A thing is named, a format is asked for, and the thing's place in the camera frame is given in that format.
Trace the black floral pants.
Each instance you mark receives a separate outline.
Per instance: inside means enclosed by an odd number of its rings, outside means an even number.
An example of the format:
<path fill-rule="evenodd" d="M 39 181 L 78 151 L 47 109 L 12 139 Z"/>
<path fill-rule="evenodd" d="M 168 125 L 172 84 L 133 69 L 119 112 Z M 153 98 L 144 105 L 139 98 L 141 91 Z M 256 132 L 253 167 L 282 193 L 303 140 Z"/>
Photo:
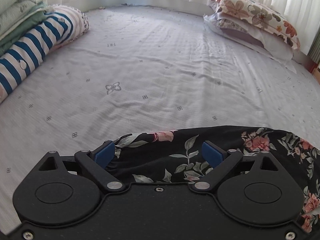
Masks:
<path fill-rule="evenodd" d="M 202 156 L 205 141 L 241 152 L 248 162 L 242 174 L 249 172 L 258 153 L 270 152 L 304 193 L 302 229 L 319 230 L 319 150 L 287 131 L 217 126 L 127 134 L 114 142 L 115 156 L 106 170 L 125 184 L 194 183 L 212 171 Z"/>

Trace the grey patterned bed sheet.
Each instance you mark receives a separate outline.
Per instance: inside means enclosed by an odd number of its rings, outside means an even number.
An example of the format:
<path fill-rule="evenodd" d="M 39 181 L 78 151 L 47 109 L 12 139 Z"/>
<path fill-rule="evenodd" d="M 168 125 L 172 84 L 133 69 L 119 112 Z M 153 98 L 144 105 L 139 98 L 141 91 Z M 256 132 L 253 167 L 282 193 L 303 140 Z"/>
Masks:
<path fill-rule="evenodd" d="M 201 144 L 271 150 L 319 229 L 319 84 L 216 35 L 202 17 L 151 7 L 88 14 L 89 32 L 51 52 L 1 103 L 1 230 L 19 224 L 12 195 L 48 151 L 117 145 L 122 181 L 194 182 L 211 171 Z"/>

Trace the white purple pillow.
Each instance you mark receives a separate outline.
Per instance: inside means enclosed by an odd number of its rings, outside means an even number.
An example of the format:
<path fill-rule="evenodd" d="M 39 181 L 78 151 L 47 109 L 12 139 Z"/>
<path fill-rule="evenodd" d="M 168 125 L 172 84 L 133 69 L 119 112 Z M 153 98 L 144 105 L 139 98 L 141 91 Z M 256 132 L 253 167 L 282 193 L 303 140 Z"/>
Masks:
<path fill-rule="evenodd" d="M 214 33 L 251 48 L 296 73 L 293 50 L 280 38 L 223 12 L 205 15 L 204 23 Z"/>

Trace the blue white striped blanket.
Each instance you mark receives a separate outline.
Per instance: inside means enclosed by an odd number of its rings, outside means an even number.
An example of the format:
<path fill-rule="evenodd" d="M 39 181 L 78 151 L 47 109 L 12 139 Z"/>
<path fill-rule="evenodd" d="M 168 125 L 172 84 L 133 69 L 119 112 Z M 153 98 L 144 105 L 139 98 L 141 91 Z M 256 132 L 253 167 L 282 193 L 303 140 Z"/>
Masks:
<path fill-rule="evenodd" d="M 22 83 L 46 56 L 84 35 L 87 16 L 67 5 L 54 5 L 43 22 L 20 37 L 1 56 L 1 101 Z"/>

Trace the floral pillow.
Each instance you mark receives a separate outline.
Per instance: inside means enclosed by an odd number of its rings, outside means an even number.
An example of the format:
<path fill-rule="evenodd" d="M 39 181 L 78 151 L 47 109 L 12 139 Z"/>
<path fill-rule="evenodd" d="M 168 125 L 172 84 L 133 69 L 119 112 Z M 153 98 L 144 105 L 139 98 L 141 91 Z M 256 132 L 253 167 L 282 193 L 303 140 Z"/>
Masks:
<path fill-rule="evenodd" d="M 300 50 L 300 40 L 294 26 L 280 13 L 254 0 L 210 0 L 215 12 L 223 12 L 264 30 Z"/>

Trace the green floral folded quilt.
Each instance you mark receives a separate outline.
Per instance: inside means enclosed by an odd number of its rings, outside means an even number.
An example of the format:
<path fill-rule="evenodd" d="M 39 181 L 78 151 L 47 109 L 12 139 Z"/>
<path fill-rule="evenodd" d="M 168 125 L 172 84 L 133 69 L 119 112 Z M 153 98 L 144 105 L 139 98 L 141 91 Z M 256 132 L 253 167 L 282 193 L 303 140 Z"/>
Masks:
<path fill-rule="evenodd" d="M 1 0 L 1 55 L 53 11 L 45 0 Z"/>

